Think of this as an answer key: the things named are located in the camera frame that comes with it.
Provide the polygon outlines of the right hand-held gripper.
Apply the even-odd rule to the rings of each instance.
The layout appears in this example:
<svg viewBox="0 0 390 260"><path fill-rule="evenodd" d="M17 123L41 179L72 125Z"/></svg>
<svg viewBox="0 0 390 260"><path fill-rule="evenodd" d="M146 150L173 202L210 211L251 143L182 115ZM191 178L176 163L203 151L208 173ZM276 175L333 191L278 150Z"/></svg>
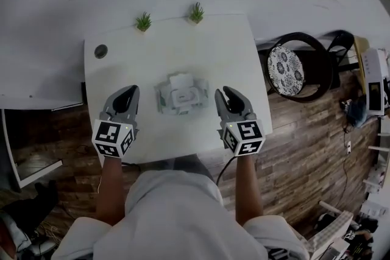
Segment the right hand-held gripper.
<svg viewBox="0 0 390 260"><path fill-rule="evenodd" d="M260 151L265 142L265 134L260 119L254 113L249 99L229 86L217 89L214 101L221 129L218 130L225 149L234 156L253 155Z"/></svg>

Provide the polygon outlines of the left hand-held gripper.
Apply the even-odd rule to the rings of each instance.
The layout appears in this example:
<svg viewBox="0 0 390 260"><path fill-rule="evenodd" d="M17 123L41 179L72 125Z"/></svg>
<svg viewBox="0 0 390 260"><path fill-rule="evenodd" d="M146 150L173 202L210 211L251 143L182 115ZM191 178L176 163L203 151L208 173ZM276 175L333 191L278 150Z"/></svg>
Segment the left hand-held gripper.
<svg viewBox="0 0 390 260"><path fill-rule="evenodd" d="M136 85L113 93L93 127L92 143L98 155L124 158L138 134L137 122L140 89Z"/></svg>

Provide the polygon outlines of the wet wipes packet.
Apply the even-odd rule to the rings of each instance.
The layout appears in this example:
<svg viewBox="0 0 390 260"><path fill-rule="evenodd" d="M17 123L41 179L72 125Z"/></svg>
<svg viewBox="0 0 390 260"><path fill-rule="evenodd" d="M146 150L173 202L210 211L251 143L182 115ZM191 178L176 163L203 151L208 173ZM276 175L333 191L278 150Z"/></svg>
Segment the wet wipes packet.
<svg viewBox="0 0 390 260"><path fill-rule="evenodd" d="M167 115L193 114L209 106L209 82L189 72L170 74L154 86L157 110Z"/></svg>

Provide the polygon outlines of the person's right forearm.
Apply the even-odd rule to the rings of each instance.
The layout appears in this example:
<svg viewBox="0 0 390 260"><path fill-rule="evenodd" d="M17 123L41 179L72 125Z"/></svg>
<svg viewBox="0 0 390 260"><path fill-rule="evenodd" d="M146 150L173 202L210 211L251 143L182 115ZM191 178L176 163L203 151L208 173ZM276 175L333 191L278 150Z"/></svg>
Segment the person's right forearm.
<svg viewBox="0 0 390 260"><path fill-rule="evenodd" d="M263 215L263 203L252 155L238 157L236 165L235 219L243 226Z"/></svg>

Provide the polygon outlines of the person's left forearm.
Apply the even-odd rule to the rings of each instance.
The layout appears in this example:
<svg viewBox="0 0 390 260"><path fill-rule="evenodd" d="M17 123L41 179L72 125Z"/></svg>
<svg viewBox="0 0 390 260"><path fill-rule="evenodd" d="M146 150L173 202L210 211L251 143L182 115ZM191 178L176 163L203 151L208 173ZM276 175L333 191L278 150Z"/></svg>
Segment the person's left forearm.
<svg viewBox="0 0 390 260"><path fill-rule="evenodd" d="M125 195L120 158L106 157L96 203L96 219L111 226L125 215Z"/></svg>

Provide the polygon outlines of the floral seat cushion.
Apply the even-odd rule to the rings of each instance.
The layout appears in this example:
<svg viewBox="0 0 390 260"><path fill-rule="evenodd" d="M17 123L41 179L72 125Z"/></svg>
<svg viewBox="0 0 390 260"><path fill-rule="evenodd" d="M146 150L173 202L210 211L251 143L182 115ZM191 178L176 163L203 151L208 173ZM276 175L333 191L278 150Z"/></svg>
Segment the floral seat cushion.
<svg viewBox="0 0 390 260"><path fill-rule="evenodd" d="M267 59L269 79L276 92L296 96L303 88L305 74L297 54L283 46L273 48Z"/></svg>

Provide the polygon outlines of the white square table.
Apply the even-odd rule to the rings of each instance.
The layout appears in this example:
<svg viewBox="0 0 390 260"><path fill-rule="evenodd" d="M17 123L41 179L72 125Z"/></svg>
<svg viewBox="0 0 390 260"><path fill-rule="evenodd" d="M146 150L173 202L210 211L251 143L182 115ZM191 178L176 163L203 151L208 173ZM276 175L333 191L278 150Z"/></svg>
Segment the white square table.
<svg viewBox="0 0 390 260"><path fill-rule="evenodd" d="M105 44L107 55L94 56ZM214 93L230 86L245 95L272 133L272 119L263 71L245 15L208 15L198 24L185 18L154 21L141 33L134 27L102 33L85 40L85 83L91 120L117 90L137 85L140 100L138 134L124 157L127 163L148 163L221 149L220 118L213 100L193 114L172 116L157 110L154 86L170 74L189 72L208 80Z"/></svg>

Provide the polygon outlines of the person's dark trousers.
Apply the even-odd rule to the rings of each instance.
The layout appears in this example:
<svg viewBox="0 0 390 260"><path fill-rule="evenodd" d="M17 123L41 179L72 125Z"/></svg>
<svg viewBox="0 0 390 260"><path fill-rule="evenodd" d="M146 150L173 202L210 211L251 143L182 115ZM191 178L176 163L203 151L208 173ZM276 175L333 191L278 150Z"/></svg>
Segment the person's dark trousers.
<svg viewBox="0 0 390 260"><path fill-rule="evenodd" d="M165 161L164 170L181 170L187 173L200 174L214 181L210 171L196 154L171 158Z"/></svg>

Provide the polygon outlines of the small potted green plant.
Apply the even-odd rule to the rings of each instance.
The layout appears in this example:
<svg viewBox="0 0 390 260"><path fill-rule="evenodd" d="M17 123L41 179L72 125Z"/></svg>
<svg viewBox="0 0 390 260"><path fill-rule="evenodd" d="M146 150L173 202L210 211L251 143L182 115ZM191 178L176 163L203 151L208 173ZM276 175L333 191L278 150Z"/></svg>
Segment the small potted green plant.
<svg viewBox="0 0 390 260"><path fill-rule="evenodd" d="M143 12L142 15L136 17L135 19L135 28L139 30L141 33L145 33L151 26L151 14L147 12Z"/></svg>
<svg viewBox="0 0 390 260"><path fill-rule="evenodd" d="M194 25L198 25L204 18L204 8L200 2L196 2L190 8L188 21Z"/></svg>

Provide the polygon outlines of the round dark wicker chair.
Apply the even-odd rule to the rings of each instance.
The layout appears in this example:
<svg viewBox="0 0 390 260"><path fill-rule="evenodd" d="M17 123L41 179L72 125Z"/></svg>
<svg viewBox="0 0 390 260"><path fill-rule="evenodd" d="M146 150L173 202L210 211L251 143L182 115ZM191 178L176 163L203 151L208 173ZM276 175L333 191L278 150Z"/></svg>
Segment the round dark wicker chair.
<svg viewBox="0 0 390 260"><path fill-rule="evenodd" d="M276 46L287 47L294 51L302 62L305 81L302 90L296 96L279 94L270 82L267 59L270 51ZM331 87L333 68L330 55L317 39L308 34L293 32L283 35L271 47L259 49L258 55L264 64L263 72L270 86L268 94L276 93L288 100L310 103L320 99Z"/></svg>

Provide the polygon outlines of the black folding chair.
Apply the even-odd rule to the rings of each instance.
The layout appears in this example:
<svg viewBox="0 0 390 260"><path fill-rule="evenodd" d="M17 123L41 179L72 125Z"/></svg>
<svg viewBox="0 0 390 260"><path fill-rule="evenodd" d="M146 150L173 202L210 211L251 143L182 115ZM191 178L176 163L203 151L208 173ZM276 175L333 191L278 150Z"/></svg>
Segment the black folding chair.
<svg viewBox="0 0 390 260"><path fill-rule="evenodd" d="M356 63L356 52L353 50L355 38L346 30L333 30L324 33L323 39L330 40L327 52L330 55L333 72L339 73L348 69L350 62Z"/></svg>

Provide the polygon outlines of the person's white shirt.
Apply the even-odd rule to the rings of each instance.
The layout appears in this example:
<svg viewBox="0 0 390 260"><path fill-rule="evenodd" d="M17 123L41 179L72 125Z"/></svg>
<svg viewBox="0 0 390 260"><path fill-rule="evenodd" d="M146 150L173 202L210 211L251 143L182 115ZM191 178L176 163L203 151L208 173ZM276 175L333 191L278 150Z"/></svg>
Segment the person's white shirt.
<svg viewBox="0 0 390 260"><path fill-rule="evenodd" d="M150 170L130 188L125 216L111 226L78 218L52 260L309 260L280 216L240 225L206 176Z"/></svg>

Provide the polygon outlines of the yellow side table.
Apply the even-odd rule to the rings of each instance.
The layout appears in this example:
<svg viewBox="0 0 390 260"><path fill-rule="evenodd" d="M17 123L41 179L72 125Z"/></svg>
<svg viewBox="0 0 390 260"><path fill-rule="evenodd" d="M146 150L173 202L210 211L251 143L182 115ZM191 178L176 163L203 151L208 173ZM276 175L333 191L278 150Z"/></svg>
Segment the yellow side table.
<svg viewBox="0 0 390 260"><path fill-rule="evenodd" d="M366 52L370 48L370 44L368 40L364 37L359 37L354 35L354 50L356 53L356 57L358 60L359 70L360 70L360 76L359 76L359 82L362 87L363 94L366 93L366 79L365 79L365 73L364 73L364 66L363 66L363 59L362 54Z"/></svg>

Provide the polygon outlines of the white microwave oven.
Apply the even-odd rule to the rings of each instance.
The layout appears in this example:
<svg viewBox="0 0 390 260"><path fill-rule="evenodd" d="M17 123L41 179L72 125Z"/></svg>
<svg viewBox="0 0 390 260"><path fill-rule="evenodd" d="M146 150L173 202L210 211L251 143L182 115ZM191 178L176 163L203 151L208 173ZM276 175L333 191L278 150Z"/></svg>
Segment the white microwave oven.
<svg viewBox="0 0 390 260"><path fill-rule="evenodd" d="M361 54L368 115L382 116L385 113L385 86L389 78L385 52L369 48Z"/></svg>

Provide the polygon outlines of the white frame desk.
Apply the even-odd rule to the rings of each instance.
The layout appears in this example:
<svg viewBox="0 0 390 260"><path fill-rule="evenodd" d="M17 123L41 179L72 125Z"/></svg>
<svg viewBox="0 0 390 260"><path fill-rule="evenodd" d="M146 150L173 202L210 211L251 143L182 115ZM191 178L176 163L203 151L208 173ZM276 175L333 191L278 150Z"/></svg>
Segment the white frame desk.
<svg viewBox="0 0 390 260"><path fill-rule="evenodd" d="M52 117L58 112L79 108L83 103L42 110L0 108L0 189L21 192L22 188L63 166L63 161L42 153L28 153L24 148L47 144L55 139L55 132L42 136L52 127Z"/></svg>

